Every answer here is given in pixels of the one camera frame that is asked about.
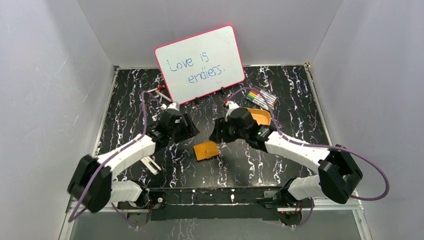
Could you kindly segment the orange leather card holder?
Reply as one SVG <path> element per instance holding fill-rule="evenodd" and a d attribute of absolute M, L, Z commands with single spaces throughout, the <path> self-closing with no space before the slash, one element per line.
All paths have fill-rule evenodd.
<path fill-rule="evenodd" d="M 193 149 L 197 161 L 208 160 L 220 154 L 217 144 L 213 141 L 197 144 Z"/>

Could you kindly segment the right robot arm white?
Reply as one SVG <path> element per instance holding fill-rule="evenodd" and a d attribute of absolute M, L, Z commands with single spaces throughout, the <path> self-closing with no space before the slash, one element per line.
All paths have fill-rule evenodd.
<path fill-rule="evenodd" d="M 209 140 L 216 144 L 244 140 L 256 150 L 287 158 L 311 170 L 313 175 L 292 178 L 280 189 L 282 202 L 288 207 L 315 197 L 345 204 L 363 178 L 351 154 L 340 146 L 319 148 L 282 136 L 274 126 L 258 124 L 245 107 L 215 119 Z"/>

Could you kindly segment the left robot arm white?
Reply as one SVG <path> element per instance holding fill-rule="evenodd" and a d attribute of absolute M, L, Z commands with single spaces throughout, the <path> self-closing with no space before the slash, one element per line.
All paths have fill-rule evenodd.
<path fill-rule="evenodd" d="M 90 212 L 97 213 L 109 203 L 130 202 L 144 208 L 150 201 L 148 188 L 139 181 L 115 181 L 118 174 L 136 162 L 164 149 L 170 142 L 179 143 L 199 134 L 187 113 L 168 108 L 158 120 L 143 128 L 131 141 L 98 156 L 83 156 L 69 182 L 67 192 Z"/>

